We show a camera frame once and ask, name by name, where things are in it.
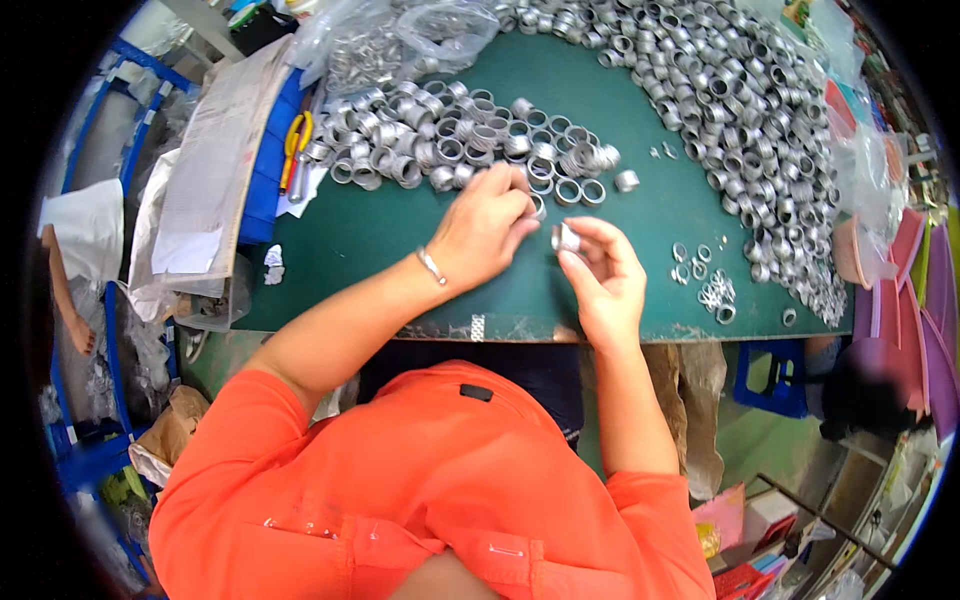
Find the green workbench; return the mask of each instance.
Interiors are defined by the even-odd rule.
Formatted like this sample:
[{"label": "green workbench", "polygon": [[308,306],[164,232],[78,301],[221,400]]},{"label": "green workbench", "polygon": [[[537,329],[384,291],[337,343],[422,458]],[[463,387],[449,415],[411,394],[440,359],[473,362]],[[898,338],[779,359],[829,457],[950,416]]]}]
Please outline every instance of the green workbench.
[{"label": "green workbench", "polygon": [[[580,331],[576,301],[549,241],[550,227],[573,215],[610,221],[633,242],[649,281],[641,327],[645,342],[851,332],[852,300],[840,326],[830,329],[776,283],[751,282],[742,251],[750,232],[723,211],[704,170],[683,154],[679,135],[663,128],[627,69],[605,69],[595,51],[554,36],[514,32],[497,36],[469,70],[442,79],[486,88],[500,106],[518,96],[527,98],[547,114],[565,115],[595,132],[623,157],[614,172],[600,178],[607,187],[603,204],[564,207],[551,197],[543,227],[523,242],[506,272],[422,315],[397,337],[468,340],[471,324],[482,317],[488,341],[575,340]],[[677,159],[663,154],[664,141],[677,148]],[[650,155],[651,147],[660,149],[661,158]],[[613,186],[613,176],[623,169],[635,170],[641,181],[629,194]],[[250,252],[252,311],[234,328],[275,331],[324,298],[393,264],[430,239],[454,197],[453,192],[436,194],[426,178],[415,190],[385,180],[374,192],[326,178],[301,219],[283,215],[276,220],[272,243],[283,248],[282,283],[263,285],[263,255],[270,244]],[[676,264],[674,242],[689,252],[698,244],[710,246],[710,271],[722,267],[734,283],[733,323],[720,325],[697,301],[701,282],[691,279],[682,286],[670,277]],[[789,328],[780,322],[788,306],[798,315]]]}]

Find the green floor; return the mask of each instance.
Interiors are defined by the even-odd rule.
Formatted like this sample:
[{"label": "green floor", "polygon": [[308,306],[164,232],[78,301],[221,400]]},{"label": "green floor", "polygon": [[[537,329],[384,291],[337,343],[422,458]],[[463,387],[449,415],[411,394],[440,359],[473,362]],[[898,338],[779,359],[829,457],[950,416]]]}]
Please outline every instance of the green floor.
[{"label": "green floor", "polygon": [[[268,335],[259,331],[232,331],[228,334],[211,333],[197,362],[186,365],[180,357],[183,382],[213,399],[227,380],[237,373],[261,341]],[[720,399],[717,419],[717,450],[725,462],[721,490],[740,481],[750,481],[758,471],[770,475],[792,490],[808,489],[809,480],[823,479],[821,472],[828,465],[814,461],[825,454],[828,444],[820,438],[818,421],[814,418],[793,420],[747,408],[732,399],[733,374],[736,371],[737,344],[725,344],[727,358],[727,385]],[[596,427],[596,397],[592,390],[584,394],[587,424],[581,434],[580,455],[597,473],[600,464],[599,432]],[[826,448],[827,455],[832,448]],[[748,493],[764,489],[754,483]],[[816,502],[816,493],[812,501]]]}]

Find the woman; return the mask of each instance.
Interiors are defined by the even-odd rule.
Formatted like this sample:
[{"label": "woman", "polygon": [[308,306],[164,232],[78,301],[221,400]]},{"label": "woman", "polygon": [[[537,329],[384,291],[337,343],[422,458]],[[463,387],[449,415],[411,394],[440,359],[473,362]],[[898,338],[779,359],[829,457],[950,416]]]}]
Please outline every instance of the woman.
[{"label": "woman", "polygon": [[418,258],[283,327],[219,394],[156,507],[174,598],[713,598],[639,347],[646,274],[618,229],[561,252],[596,354],[606,485],[522,388],[464,361],[308,428],[404,324],[506,269],[539,223],[522,171],[473,178]]}]

